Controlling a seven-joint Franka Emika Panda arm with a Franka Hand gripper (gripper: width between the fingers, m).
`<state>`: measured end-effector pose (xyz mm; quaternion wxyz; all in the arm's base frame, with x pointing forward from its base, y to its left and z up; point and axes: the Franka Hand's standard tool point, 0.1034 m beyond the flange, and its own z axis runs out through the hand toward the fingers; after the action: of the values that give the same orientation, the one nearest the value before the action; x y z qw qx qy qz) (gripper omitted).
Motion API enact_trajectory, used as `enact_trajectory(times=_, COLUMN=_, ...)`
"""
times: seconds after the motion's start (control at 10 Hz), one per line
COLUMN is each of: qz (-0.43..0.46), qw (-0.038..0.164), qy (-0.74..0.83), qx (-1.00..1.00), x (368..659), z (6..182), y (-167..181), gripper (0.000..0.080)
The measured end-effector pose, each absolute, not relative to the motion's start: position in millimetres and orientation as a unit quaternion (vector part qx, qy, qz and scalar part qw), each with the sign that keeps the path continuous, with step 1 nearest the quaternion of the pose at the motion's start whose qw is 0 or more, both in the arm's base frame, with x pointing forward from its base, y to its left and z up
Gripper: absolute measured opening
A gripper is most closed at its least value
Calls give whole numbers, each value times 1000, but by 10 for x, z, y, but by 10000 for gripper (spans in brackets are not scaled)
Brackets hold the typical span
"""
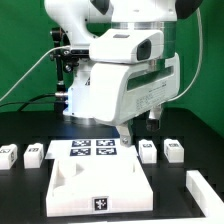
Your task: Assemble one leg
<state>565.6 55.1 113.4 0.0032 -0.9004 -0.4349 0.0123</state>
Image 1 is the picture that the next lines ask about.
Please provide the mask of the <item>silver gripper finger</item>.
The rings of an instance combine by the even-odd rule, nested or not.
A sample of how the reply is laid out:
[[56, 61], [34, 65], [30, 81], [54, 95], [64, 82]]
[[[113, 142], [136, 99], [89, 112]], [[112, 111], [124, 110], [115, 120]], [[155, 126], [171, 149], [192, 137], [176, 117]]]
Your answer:
[[149, 111], [146, 120], [146, 127], [148, 131], [157, 131], [160, 128], [160, 118], [162, 115], [162, 108], [156, 106]]
[[120, 144], [123, 146], [130, 146], [132, 143], [132, 130], [131, 124], [129, 122], [125, 122], [116, 127], [119, 136], [120, 136]]

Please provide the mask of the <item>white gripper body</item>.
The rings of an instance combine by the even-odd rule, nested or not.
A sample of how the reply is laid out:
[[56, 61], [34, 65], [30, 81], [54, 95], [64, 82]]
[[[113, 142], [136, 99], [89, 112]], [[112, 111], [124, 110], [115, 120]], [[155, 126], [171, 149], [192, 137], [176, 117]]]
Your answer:
[[160, 65], [96, 63], [90, 75], [92, 116], [117, 126], [175, 97], [179, 87], [178, 54]]

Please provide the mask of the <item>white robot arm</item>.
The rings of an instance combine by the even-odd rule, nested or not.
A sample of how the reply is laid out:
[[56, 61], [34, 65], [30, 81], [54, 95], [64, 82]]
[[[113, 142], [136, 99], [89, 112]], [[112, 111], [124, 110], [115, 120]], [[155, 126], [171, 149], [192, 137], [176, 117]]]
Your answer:
[[132, 119], [148, 112], [159, 122], [162, 104], [180, 88], [176, 23], [203, 0], [44, 0], [59, 47], [56, 58], [73, 74], [69, 118], [114, 126], [132, 144]]

